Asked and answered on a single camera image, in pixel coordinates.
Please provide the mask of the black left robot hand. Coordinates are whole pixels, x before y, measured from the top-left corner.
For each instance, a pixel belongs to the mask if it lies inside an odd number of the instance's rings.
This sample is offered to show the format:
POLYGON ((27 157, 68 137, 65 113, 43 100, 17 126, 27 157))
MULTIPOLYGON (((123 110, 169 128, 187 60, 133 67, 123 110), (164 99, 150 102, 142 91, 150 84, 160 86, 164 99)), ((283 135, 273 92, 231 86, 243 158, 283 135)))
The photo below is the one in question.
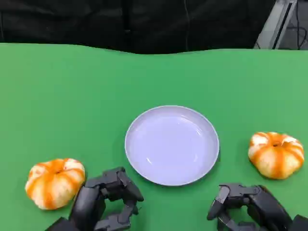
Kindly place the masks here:
POLYGON ((86 180, 80 187, 69 215, 80 231, 123 231, 130 228, 130 217, 137 215, 137 202, 144 197, 127 176, 123 167, 103 172, 100 176, 86 180), (120 213, 101 220, 106 209, 105 200, 122 200, 124 207, 120 213))

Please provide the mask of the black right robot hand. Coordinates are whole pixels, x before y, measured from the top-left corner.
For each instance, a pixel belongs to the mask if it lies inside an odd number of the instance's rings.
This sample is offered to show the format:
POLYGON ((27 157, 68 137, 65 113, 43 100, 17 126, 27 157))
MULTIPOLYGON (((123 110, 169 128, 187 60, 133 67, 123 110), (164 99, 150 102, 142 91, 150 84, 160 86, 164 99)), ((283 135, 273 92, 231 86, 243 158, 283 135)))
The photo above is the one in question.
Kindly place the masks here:
POLYGON ((239 183, 219 185, 207 214, 207 220, 217 219, 218 231, 286 231, 293 220, 285 208, 263 185, 243 186, 239 183), (253 222, 235 222, 229 209, 247 207, 253 222))

